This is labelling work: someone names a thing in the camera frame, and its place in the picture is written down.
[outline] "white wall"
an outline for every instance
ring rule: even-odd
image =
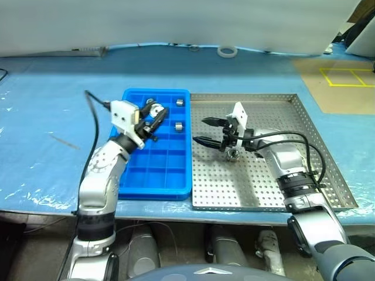
[[[172,42],[322,53],[360,0],[0,0],[0,56]]]

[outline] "stainless steel tray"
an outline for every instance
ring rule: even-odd
[[[327,147],[296,94],[192,94],[192,134],[209,136],[218,141],[221,128],[208,126],[201,119],[224,118],[241,101],[248,119],[248,128],[274,128],[303,132],[325,156],[326,176],[322,183],[335,210],[356,208],[352,193],[345,183]],[[296,144],[302,155],[304,145]],[[311,149],[312,166],[321,164]],[[193,207],[220,211],[286,211],[283,196],[263,159],[241,151],[238,162],[227,162],[224,153],[193,142]]]

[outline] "robotic arm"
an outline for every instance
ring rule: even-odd
[[[98,148],[91,158],[79,190],[77,236],[73,241],[68,279],[117,280],[118,256],[110,251],[115,241],[115,210],[120,177],[131,153],[145,146],[168,113],[158,112],[146,123],[155,101],[139,109],[128,101],[112,101],[107,108],[119,135]]]
[[[221,142],[204,136],[193,138],[197,143],[225,152],[229,160],[239,157],[238,149],[255,152],[264,158],[284,195],[284,204],[292,216],[288,226],[299,251],[312,256],[326,281],[369,280],[375,266],[375,257],[365,250],[350,245],[346,234],[321,192],[322,185],[315,179],[310,164],[307,168],[293,140],[284,134],[304,137],[306,150],[309,143],[299,132],[272,129],[247,129],[247,114],[240,102],[235,104],[227,119],[208,117],[202,121],[210,126],[223,127]]]

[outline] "blue plastic tray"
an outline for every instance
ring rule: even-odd
[[[142,108],[148,98],[169,108],[167,118],[156,130],[157,142],[147,140],[145,147],[132,155],[120,180],[119,198],[184,200],[192,189],[192,132],[190,92],[188,90],[127,89],[123,100]],[[176,100],[184,105],[179,107]],[[175,131],[175,123],[183,131]],[[113,127],[110,136],[116,136]]]

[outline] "floor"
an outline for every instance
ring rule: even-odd
[[[0,213],[0,220],[12,222],[26,222],[26,230],[35,229],[40,225],[46,225],[61,217]],[[65,218],[51,226],[39,231],[25,234],[20,247],[13,259],[8,281],[40,281],[55,280],[59,271],[63,256],[74,230],[74,218]],[[117,229],[130,225],[135,221],[117,221]],[[204,224],[185,222],[166,222],[172,229],[178,246],[178,257],[168,229],[159,224],[151,224],[156,238],[161,265],[205,263],[203,250]],[[260,226],[225,226],[240,243],[246,258],[253,268],[264,269],[262,259],[255,256],[254,241],[259,231],[265,227]],[[294,247],[291,235],[284,227],[275,227],[284,263],[284,269],[288,277],[297,281],[322,280],[316,271],[316,265],[312,259],[302,258]],[[351,227],[346,229],[351,236],[352,243],[365,247],[374,253],[374,226]],[[117,241],[113,250],[121,253],[126,249],[131,237],[130,229],[121,231],[117,235]],[[120,280],[126,279],[127,254],[120,256]]]

